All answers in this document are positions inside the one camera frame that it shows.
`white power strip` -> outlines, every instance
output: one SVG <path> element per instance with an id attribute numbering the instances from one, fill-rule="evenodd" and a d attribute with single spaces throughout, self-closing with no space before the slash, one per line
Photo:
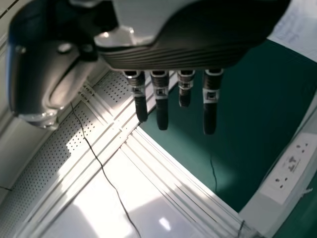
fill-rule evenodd
<path id="1" fill-rule="evenodd" d="M 301 133 L 282 155 L 260 193 L 284 204 L 317 147 L 317 135 Z"/>

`wire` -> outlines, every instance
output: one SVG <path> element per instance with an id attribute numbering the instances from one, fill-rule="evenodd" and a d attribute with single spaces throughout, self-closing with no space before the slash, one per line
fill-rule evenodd
<path id="1" fill-rule="evenodd" d="M 0 188 L 2 188 L 2 189 L 4 189 L 4 190 L 8 190 L 8 191 L 13 191 L 12 189 L 7 188 L 7 187 L 2 187 L 2 186 L 0 186 Z"/>
<path id="2" fill-rule="evenodd" d="M 133 221 L 131 220 L 131 218 L 130 218 L 130 216 L 129 216 L 129 213 L 128 213 L 127 209 L 125 208 L 125 206 L 124 206 L 124 204 L 123 204 L 123 202 L 122 202 L 122 200 L 121 200 L 121 197 L 120 197 L 120 194 L 119 194 L 118 189 L 117 189 L 117 188 L 110 182 L 110 180 L 108 179 L 108 177 L 107 177 L 107 175 L 106 175 L 106 173 L 105 173 L 103 164 L 102 164 L 101 161 L 98 159 L 98 157 L 97 157 L 97 155 L 95 154 L 93 148 L 91 147 L 89 141 L 87 140 L 87 138 L 86 138 L 86 136 L 85 136 L 84 127 L 83 127 L 83 125 L 82 125 L 80 119 L 79 119 L 79 118 L 77 117 L 77 115 L 75 114 L 75 111 L 74 111 L 74 107 L 73 107 L 72 102 L 70 103 L 70 105 L 71 105 L 71 110 L 72 110 L 74 116 L 75 116 L 75 117 L 77 118 L 77 120 L 79 121 L 80 127 L 81 127 L 81 129 L 82 129 L 82 131 L 83 131 L 84 140 L 87 142 L 87 144 L 88 144 L 88 146 L 89 146 L 91 152 L 94 154 L 96 160 L 99 162 L 99 164 L 100 164 L 100 166 L 101 166 L 101 169 L 102 169 L 102 171 L 103 171 L 103 174 L 104 174 L 105 178 L 107 179 L 108 183 L 109 183 L 109 184 L 111 185 L 111 187 L 113 187 L 113 189 L 116 191 L 117 196 L 118 196 L 119 201 L 120 201 L 120 204 L 121 204 L 121 206 L 122 206 L 122 208 L 123 208 L 123 210 L 124 210 L 124 212 L 125 212 L 125 215 L 127 216 L 128 220 L 129 220 L 129 222 L 131 223 L 131 225 L 133 226 L 133 228 L 134 228 L 135 231 L 137 232 L 139 238 L 141 238 L 141 234 L 140 234 L 138 228 L 135 226 L 135 224 L 134 224 Z"/>
<path id="3" fill-rule="evenodd" d="M 215 183 L 214 192 L 217 192 L 218 182 L 217 182 L 217 177 L 216 177 L 216 174 L 215 174 L 215 170 L 214 170 L 214 166 L 212 164 L 212 159 L 211 158 L 210 158 L 210 165 L 211 165 L 211 168 L 212 168 L 212 174 L 213 174 L 214 183 Z"/>
<path id="4" fill-rule="evenodd" d="M 237 238 L 240 238 L 240 235 L 241 235 L 241 232 L 242 232 L 242 228 L 243 228 L 245 222 L 246 222 L 246 221 L 243 220 L 243 222 L 241 223 L 240 229 L 239 229 L 239 231 L 238 231 L 238 237 L 237 237 Z"/>

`white paper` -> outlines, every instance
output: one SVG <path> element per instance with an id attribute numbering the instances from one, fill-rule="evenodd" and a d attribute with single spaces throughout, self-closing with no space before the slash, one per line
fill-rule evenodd
<path id="1" fill-rule="evenodd" d="M 269 39 L 317 62 L 317 0 L 292 0 Z"/>

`ventilation holes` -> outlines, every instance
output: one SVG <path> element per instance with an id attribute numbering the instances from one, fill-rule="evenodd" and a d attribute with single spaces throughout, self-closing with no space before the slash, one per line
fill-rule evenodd
<path id="1" fill-rule="evenodd" d="M 119 108 L 130 97 L 128 82 L 121 72 L 108 72 L 94 90 L 112 108 Z"/>
<path id="2" fill-rule="evenodd" d="M 97 128 L 102 125 L 85 104 L 80 103 L 74 111 L 81 118 L 89 140 L 93 141 L 100 136 L 101 131 L 99 132 Z M 26 216 L 26 211 L 32 209 L 31 205 L 38 199 L 39 193 L 47 190 L 57 179 L 58 170 L 71 154 L 88 148 L 88 145 L 82 141 L 79 122 L 74 114 L 70 113 L 33 157 L 13 185 L 13 191 L 1 204 L 0 237 L 9 237 L 15 230 L 21 217 Z"/>

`white metal frame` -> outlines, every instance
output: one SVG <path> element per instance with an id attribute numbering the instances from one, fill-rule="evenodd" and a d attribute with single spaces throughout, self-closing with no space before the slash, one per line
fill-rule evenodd
<path id="1" fill-rule="evenodd" d="M 148 110 L 155 106 L 150 77 L 146 80 Z M 176 73 L 170 78 L 170 88 L 177 83 Z M 198 231 L 214 238 L 254 238 L 258 233 L 246 224 L 227 204 L 191 175 L 174 158 L 149 138 L 138 125 L 133 97 L 112 111 L 107 103 L 86 83 L 80 93 L 82 101 L 92 111 L 102 130 L 90 141 L 103 164 L 120 149 L 149 179 L 170 204 Z M 42 237 L 52 222 L 80 193 L 92 177 L 101 170 L 92 152 L 82 155 L 59 170 L 59 176 L 31 205 L 28 216 L 22 217 L 9 235 L 17 238 Z"/>

